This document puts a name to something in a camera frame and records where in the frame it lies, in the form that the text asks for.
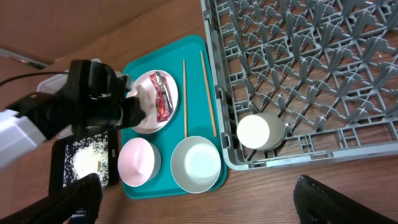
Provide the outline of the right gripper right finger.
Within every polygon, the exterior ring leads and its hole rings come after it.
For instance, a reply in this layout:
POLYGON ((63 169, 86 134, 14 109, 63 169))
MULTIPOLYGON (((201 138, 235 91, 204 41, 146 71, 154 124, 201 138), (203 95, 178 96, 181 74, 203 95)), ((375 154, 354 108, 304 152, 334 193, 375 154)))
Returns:
POLYGON ((294 204, 301 224, 397 224, 393 219, 371 210, 307 175, 300 175, 297 179, 294 204))

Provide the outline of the pink bowl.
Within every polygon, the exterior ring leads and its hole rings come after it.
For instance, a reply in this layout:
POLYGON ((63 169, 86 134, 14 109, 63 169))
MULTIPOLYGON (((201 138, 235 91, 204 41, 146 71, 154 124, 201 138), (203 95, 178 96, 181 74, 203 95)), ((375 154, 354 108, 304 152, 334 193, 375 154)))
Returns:
POLYGON ((139 187, 158 174, 161 164, 160 151, 154 144, 144 138, 132 138, 119 153, 118 172, 125 184, 139 187))

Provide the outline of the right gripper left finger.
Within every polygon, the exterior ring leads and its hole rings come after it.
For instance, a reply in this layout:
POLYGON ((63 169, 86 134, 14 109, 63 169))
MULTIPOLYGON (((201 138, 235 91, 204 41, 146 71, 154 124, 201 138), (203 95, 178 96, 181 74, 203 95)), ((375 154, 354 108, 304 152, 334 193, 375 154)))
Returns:
POLYGON ((94 223, 103 189, 97 174, 89 174, 59 192, 1 219, 1 223, 94 223))

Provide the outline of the red snack wrapper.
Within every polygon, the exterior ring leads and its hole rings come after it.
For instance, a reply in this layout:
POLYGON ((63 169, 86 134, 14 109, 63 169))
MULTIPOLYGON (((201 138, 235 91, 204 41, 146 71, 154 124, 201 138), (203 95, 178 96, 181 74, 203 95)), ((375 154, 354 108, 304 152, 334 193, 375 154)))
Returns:
POLYGON ((171 117, 174 108, 166 85, 166 79, 160 72, 155 72, 149 78, 156 90, 155 106, 157 122, 167 121, 171 117))

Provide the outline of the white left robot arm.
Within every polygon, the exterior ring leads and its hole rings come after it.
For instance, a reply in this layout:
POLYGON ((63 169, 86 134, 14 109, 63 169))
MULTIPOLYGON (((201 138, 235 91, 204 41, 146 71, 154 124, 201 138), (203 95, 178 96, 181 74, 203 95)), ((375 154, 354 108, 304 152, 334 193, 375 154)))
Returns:
POLYGON ((136 97, 122 100, 70 101, 31 93, 1 112, 1 168, 53 139, 68 126, 83 137, 137 126, 146 117, 136 97))

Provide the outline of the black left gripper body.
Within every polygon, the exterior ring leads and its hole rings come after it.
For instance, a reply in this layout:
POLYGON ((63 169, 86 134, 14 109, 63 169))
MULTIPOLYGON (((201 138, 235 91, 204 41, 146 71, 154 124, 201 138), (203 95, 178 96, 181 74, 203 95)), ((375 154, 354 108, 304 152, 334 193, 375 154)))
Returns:
POLYGON ((137 126, 145 117, 140 99, 135 96, 116 101, 88 100, 77 106, 72 126, 123 129, 137 126))

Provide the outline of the white plastic cup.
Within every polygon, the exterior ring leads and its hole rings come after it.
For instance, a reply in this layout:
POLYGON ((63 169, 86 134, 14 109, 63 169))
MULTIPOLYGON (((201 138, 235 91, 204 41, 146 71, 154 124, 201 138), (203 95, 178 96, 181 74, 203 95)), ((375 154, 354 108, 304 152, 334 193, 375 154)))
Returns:
POLYGON ((250 149, 270 151, 285 138, 284 123, 272 113, 257 113, 245 116, 237 126, 239 142, 250 149))

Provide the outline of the white napkin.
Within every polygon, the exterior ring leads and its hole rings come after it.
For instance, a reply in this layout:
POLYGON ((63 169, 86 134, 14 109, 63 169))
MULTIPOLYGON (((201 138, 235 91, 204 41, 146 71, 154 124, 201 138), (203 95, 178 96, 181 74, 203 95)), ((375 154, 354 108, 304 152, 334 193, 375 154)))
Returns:
POLYGON ((138 85, 135 87, 136 97, 139 98, 140 107, 145 112, 146 117, 141 124, 146 124, 156 114, 155 109, 155 89, 150 86, 138 85))

